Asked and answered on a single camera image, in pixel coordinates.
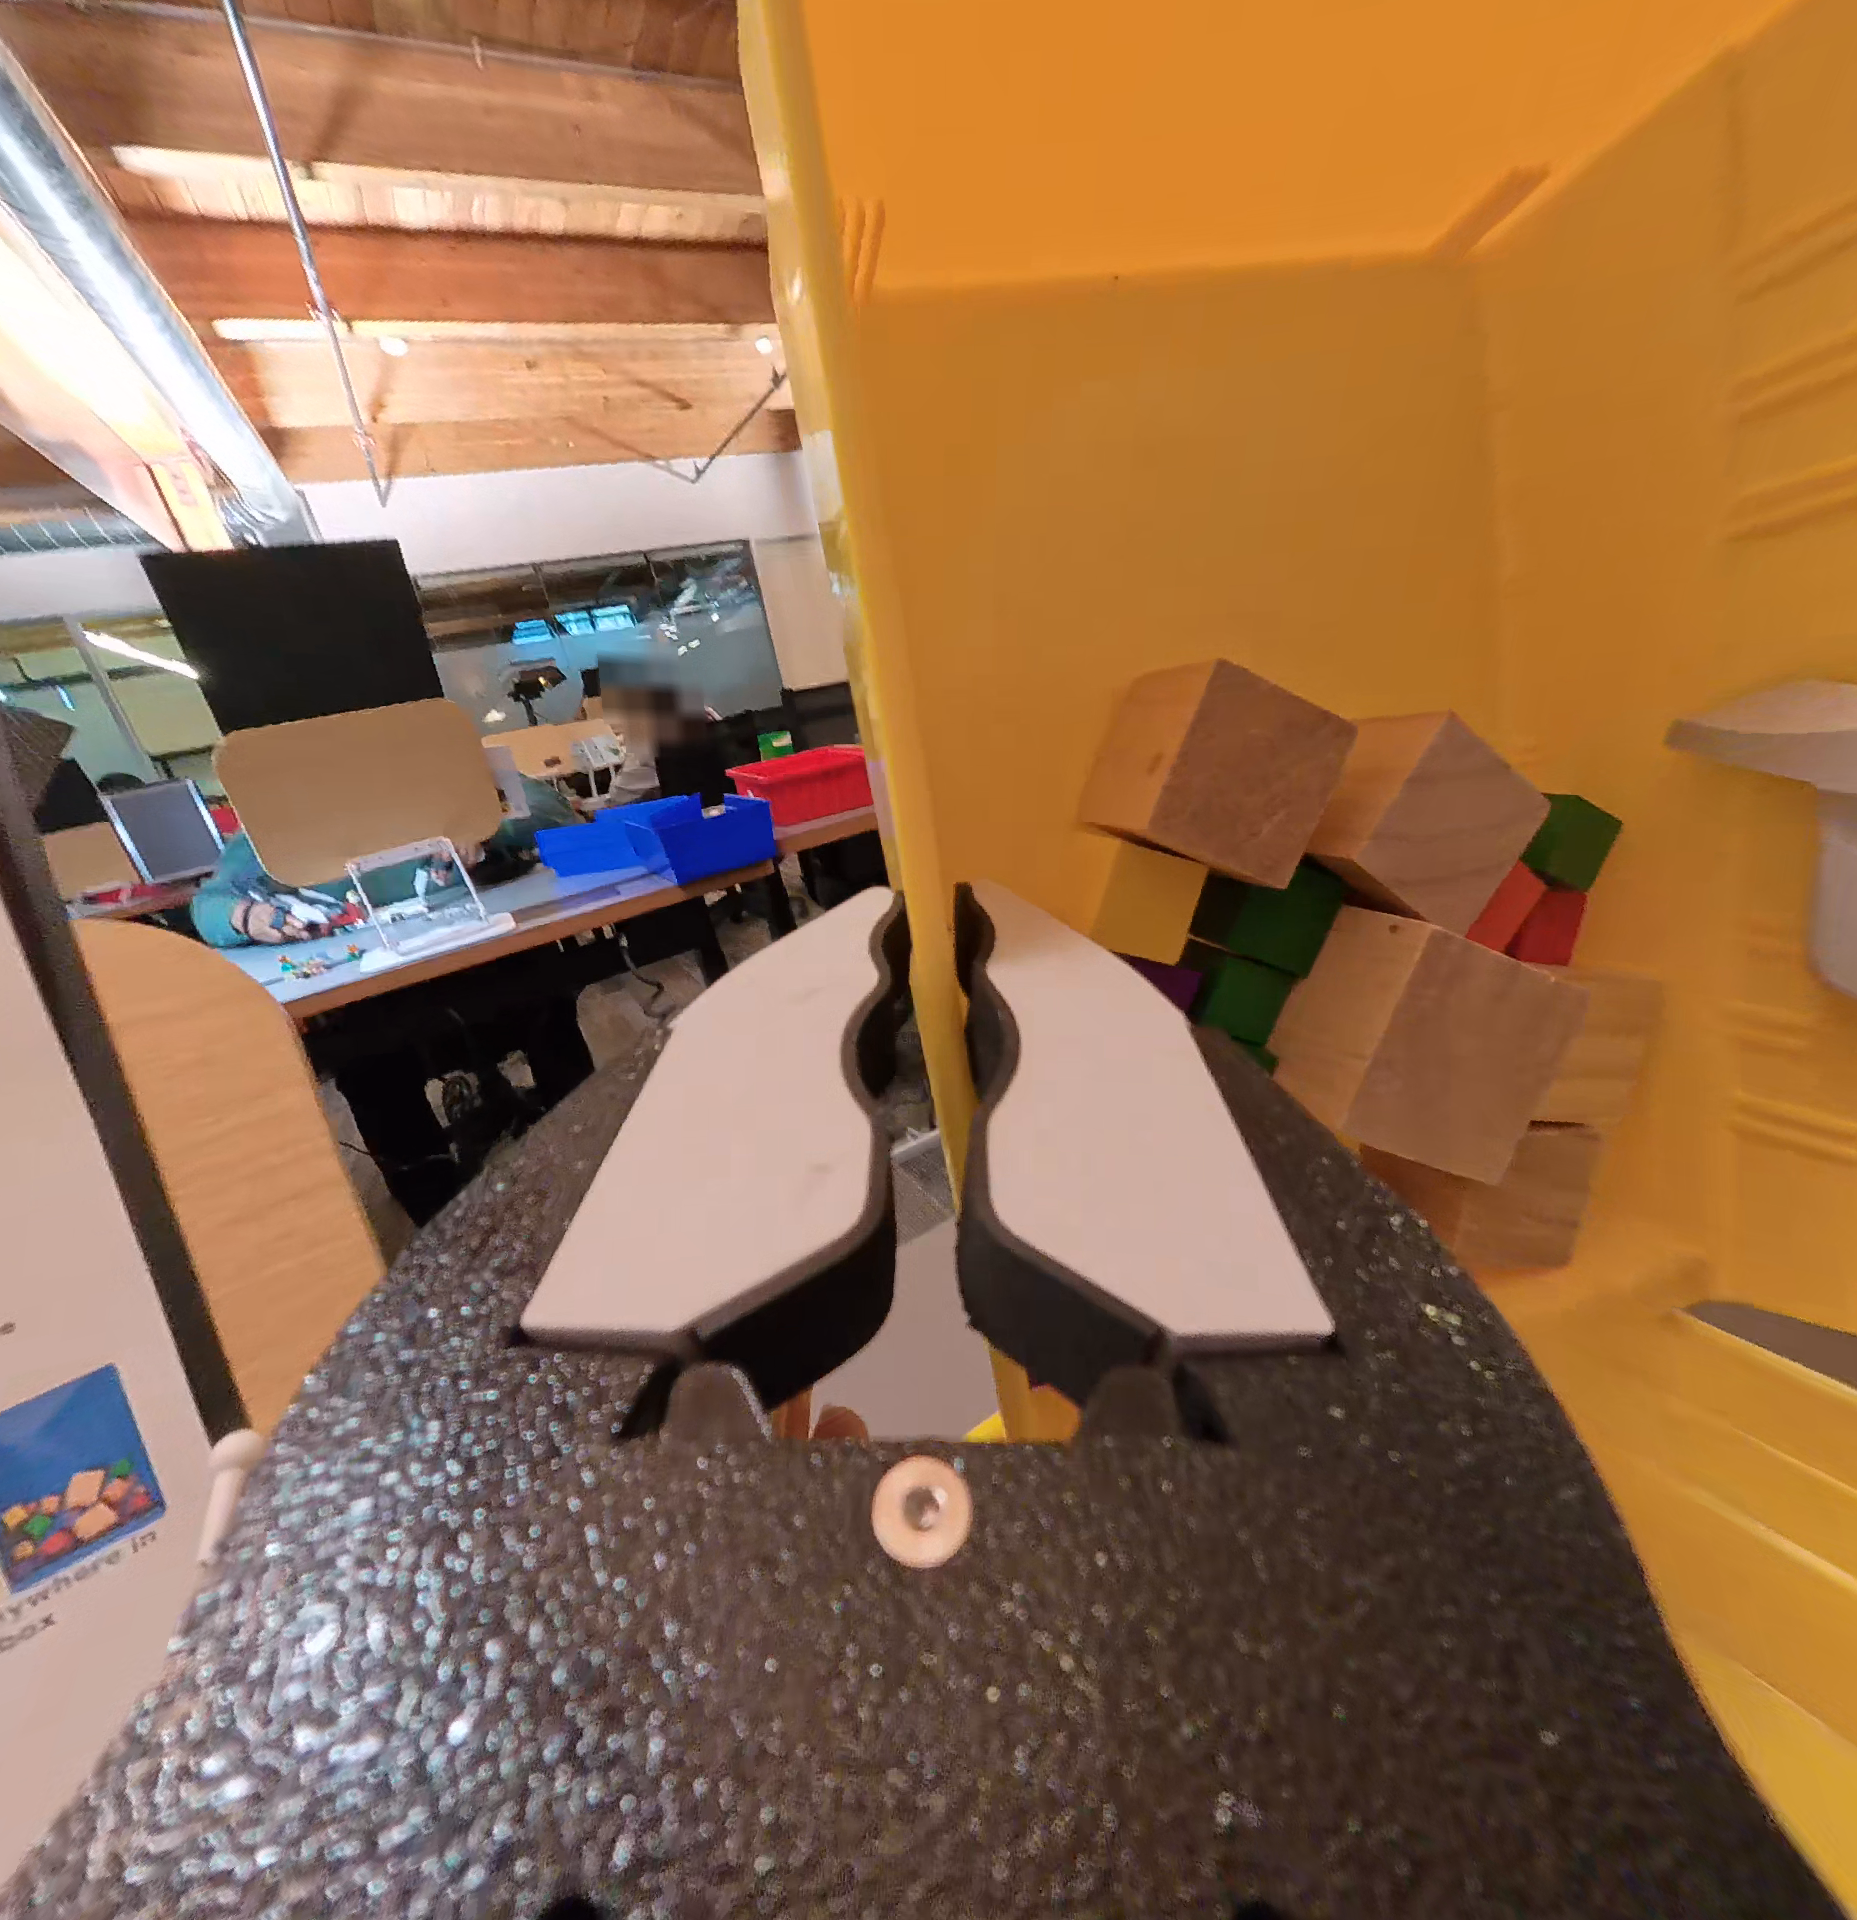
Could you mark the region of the pile of wooden cubes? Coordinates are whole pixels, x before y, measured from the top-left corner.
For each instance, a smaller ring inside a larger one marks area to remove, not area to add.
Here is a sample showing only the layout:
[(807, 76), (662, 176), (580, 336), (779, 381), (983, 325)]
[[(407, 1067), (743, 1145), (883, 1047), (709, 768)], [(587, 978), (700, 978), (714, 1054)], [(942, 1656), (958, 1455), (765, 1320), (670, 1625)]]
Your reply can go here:
[(1135, 679), (1080, 823), (1172, 867), (1098, 934), (1487, 1274), (1574, 1261), (1661, 985), (1574, 963), (1619, 821), (1452, 710), (1347, 720), (1247, 666)]

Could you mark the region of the silver ventilation duct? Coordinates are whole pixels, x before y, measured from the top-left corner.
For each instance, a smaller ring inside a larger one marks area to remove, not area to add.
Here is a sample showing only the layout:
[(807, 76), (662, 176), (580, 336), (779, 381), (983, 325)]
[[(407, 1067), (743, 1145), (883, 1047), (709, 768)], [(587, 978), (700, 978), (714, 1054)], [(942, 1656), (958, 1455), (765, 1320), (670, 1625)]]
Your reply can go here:
[(0, 422), (172, 549), (318, 539), (2, 37)]

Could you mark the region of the red plastic bin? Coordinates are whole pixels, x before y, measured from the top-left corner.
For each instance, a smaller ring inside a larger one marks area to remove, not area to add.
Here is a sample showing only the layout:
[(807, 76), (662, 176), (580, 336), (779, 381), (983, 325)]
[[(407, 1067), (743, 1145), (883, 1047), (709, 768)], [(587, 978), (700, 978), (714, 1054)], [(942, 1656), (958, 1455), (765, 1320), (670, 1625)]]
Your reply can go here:
[(866, 757), (858, 745), (826, 745), (729, 768), (739, 797), (771, 807), (776, 830), (836, 821), (871, 807)]

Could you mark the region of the black panel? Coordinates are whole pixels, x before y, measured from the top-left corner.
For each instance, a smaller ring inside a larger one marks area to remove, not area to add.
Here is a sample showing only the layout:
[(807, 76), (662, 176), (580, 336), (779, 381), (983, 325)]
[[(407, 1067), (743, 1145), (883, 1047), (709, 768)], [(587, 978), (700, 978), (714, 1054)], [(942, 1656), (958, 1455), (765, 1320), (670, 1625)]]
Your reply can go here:
[(442, 699), (398, 542), (150, 552), (140, 571), (222, 734)]

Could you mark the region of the blue plastic bin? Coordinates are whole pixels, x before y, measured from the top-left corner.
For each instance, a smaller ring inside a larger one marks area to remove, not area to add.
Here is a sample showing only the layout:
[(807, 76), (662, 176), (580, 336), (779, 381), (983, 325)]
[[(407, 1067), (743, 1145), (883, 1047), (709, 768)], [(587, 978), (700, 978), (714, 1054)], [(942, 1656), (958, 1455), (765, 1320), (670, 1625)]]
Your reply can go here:
[(669, 869), (669, 852), (636, 808), (604, 811), (582, 825), (535, 833), (540, 867), (562, 880), (644, 879)]
[(680, 885), (731, 876), (776, 859), (776, 816), (767, 801), (727, 794), (711, 811), (700, 794), (633, 803), (613, 811), (630, 852)]

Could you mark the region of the long work table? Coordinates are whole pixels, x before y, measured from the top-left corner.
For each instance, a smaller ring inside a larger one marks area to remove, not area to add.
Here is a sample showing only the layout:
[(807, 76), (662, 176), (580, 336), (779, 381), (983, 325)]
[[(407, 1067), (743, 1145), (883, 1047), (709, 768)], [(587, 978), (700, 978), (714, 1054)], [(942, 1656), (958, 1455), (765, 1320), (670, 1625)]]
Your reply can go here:
[(306, 1030), (318, 1018), (358, 1003), (433, 983), (440, 978), (463, 974), (470, 968), (481, 968), (487, 963), (498, 963), (518, 953), (575, 943), (582, 935), (648, 920), (685, 902), (706, 902), (717, 895), (729, 895), (746, 885), (767, 888), (771, 928), (776, 934), (796, 931), (796, 913), (789, 905), (789, 888), (782, 876), (782, 859), (807, 855), (871, 830), (876, 807), (860, 807), (855, 811), (812, 821), (779, 830), (776, 852), (771, 861), (757, 861), (746, 869), (709, 876), (689, 884), (677, 884), (673, 876), (641, 880), (560, 880), (539, 869), (529, 879), (510, 880), (507, 885), (493, 888), (493, 923), (488, 924), (482, 939), (467, 946), (431, 949), (384, 972), (365, 972), (365, 963), (358, 957), (349, 957), (351, 943), (365, 943), (365, 935), (353, 934), (300, 946), (303, 954), (329, 963), (327, 972), (309, 978), (282, 974), (282, 963), (269, 961), (263, 949), (213, 949), (209, 957), (218, 957), (249, 974), (253, 983), (263, 985), (263, 990), (285, 1011), (285, 1016), (298, 1030)]

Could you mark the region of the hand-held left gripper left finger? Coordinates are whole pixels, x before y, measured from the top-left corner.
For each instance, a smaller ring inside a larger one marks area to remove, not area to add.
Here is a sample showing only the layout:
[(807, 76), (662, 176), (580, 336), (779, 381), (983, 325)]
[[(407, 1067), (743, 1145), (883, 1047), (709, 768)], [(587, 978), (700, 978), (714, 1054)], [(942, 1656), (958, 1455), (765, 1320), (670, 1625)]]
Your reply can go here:
[(762, 1403), (855, 1359), (895, 1303), (878, 1099), (905, 989), (905, 899), (866, 888), (705, 990), (669, 1030), (521, 1338), (720, 1364)]

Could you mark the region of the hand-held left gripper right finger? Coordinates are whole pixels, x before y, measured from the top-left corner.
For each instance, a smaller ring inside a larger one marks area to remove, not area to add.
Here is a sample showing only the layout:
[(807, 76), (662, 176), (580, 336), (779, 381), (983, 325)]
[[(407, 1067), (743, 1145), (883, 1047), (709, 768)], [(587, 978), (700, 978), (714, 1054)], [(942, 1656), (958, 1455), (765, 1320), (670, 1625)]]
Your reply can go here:
[(958, 1279), (990, 1350), (1070, 1405), (1110, 1374), (1336, 1335), (1194, 1030), (996, 880), (958, 885), (978, 1095)]

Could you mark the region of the grey monitor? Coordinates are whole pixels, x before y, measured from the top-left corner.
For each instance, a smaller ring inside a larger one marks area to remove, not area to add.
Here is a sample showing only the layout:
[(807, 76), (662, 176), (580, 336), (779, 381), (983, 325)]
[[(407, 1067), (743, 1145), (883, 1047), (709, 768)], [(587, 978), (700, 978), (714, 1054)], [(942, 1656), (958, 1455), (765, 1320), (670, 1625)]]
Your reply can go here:
[(204, 880), (216, 873), (224, 833), (195, 782), (154, 782), (99, 794), (144, 885)]

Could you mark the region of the clear acrylic stand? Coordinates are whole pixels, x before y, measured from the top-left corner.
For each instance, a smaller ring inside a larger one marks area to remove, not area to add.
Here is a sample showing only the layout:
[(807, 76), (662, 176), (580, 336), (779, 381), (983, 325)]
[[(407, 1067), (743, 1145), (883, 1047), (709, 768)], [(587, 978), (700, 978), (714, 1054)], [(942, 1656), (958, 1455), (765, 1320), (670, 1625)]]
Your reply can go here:
[(389, 972), (516, 928), (514, 913), (482, 905), (460, 852), (445, 837), (361, 855), (349, 861), (344, 876), (372, 935), (358, 954), (361, 972)]

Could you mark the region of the thin metal rod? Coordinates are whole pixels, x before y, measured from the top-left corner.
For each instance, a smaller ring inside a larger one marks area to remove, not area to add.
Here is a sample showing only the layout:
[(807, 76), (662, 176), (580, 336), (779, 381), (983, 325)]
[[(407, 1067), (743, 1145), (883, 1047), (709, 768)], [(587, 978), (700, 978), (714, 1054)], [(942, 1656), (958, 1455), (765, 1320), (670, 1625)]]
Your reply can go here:
[(296, 172), (289, 165), (289, 157), (285, 152), (285, 142), (278, 135), (278, 125), (275, 125), (275, 116), (274, 116), (274, 109), (269, 101), (264, 76), (263, 76), (263, 67), (256, 61), (256, 54), (253, 54), (253, 45), (251, 45), (251, 37), (249, 37), (249, 27), (244, 19), (244, 8), (241, 8), (241, 4), (218, 4), (218, 7), (222, 7), (222, 18), (227, 23), (227, 33), (229, 33), (229, 41), (234, 51), (234, 61), (238, 61), (238, 70), (244, 79), (245, 96), (251, 102), (251, 113), (253, 113), (260, 134), (263, 134), (269, 172), (274, 174), (275, 192), (278, 192), (282, 205), (285, 205), (293, 250), (296, 250), (300, 277), (303, 277), (306, 290), (309, 290), (309, 310), (321, 325), (321, 335), (324, 335), (327, 347), (329, 347), (329, 359), (333, 368), (333, 379), (339, 383), (339, 399), (344, 404), (349, 432), (353, 436), (358, 462), (365, 463), (369, 492), (375, 495), (378, 509), (387, 509), (389, 495), (393, 495), (393, 481), (380, 466), (378, 445), (375, 445), (369, 425), (365, 421), (365, 405), (361, 405), (361, 399), (358, 399), (358, 390), (357, 390), (357, 381), (351, 374), (344, 343), (343, 343), (343, 325), (339, 325), (339, 317), (329, 301), (329, 290), (327, 290), (321, 262), (318, 262), (314, 239), (313, 239), (309, 222), (300, 210), (298, 192), (296, 192)]

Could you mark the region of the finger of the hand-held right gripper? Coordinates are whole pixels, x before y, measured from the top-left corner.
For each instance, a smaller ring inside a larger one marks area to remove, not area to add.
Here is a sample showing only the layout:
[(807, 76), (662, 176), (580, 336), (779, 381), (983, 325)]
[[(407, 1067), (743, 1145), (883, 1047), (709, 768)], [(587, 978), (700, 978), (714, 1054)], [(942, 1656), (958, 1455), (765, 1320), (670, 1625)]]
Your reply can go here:
[(1812, 789), (1818, 855), (1808, 961), (1828, 989), (1857, 1003), (1857, 685), (1789, 683), (1757, 690), (1701, 717), (1674, 717), (1663, 742)]

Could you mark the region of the yellow plastic box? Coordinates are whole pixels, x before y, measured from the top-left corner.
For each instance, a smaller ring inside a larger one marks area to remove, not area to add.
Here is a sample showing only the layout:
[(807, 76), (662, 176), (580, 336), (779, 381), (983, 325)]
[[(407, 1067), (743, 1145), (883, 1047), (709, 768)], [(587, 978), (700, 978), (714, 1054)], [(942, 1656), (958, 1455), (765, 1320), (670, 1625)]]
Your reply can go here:
[(1491, 1295), (1857, 1917), (1857, 1000), (1815, 797), (1663, 745), (1857, 685), (1857, 4), (743, 4), (771, 270), (903, 885), (1100, 939), (1145, 670), (1454, 710), (1623, 833), (1663, 985), (1564, 1272)]

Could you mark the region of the white instruction sheet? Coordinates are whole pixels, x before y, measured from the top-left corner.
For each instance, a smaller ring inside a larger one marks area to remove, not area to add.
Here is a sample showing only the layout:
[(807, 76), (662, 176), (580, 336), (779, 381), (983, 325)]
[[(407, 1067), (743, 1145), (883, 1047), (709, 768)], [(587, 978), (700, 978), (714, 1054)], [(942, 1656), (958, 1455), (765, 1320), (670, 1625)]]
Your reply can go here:
[(0, 1887), (157, 1681), (213, 1490), (154, 1274), (0, 898)]

